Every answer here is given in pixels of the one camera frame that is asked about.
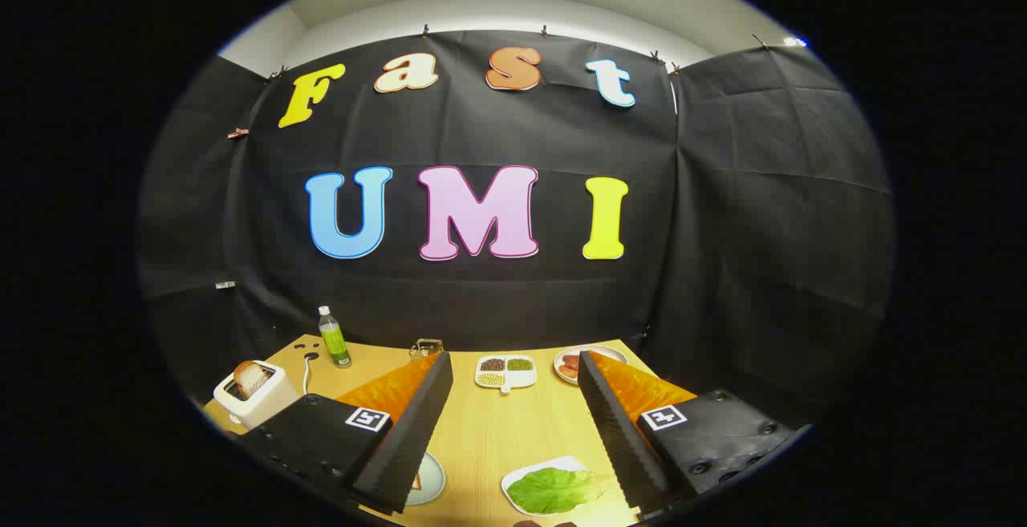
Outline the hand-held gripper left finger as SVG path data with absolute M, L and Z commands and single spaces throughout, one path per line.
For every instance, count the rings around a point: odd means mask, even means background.
M 401 513 L 452 385 L 450 352 L 433 353 L 336 399 L 301 396 L 236 443 L 334 504 Z

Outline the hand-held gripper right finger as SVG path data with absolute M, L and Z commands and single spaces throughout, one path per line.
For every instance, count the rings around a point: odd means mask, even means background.
M 722 497 L 811 429 L 789 426 L 737 393 L 694 396 L 591 351 L 580 352 L 577 384 L 627 505 L 645 517 Z

